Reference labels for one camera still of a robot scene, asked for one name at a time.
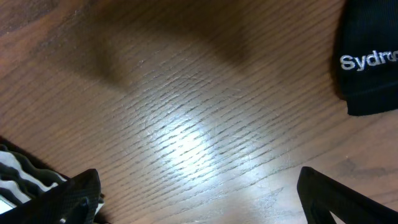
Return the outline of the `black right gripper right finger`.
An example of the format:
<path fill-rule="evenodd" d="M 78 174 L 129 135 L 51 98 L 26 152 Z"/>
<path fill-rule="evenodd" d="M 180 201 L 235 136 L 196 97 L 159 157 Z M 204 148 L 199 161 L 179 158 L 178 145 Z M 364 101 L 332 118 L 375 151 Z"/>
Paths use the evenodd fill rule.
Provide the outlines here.
<path fill-rule="evenodd" d="M 346 224 L 397 223 L 397 212 L 311 167 L 303 167 L 297 192 L 310 224 L 332 223 L 337 216 Z"/>

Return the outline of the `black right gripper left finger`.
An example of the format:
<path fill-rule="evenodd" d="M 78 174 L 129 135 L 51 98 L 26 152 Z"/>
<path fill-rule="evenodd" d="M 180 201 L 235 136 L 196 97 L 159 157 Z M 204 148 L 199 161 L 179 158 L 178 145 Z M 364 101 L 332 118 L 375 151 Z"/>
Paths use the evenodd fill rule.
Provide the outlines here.
<path fill-rule="evenodd" d="M 92 224 L 101 184 L 96 169 L 88 169 L 17 208 L 1 215 L 3 224 Z"/>

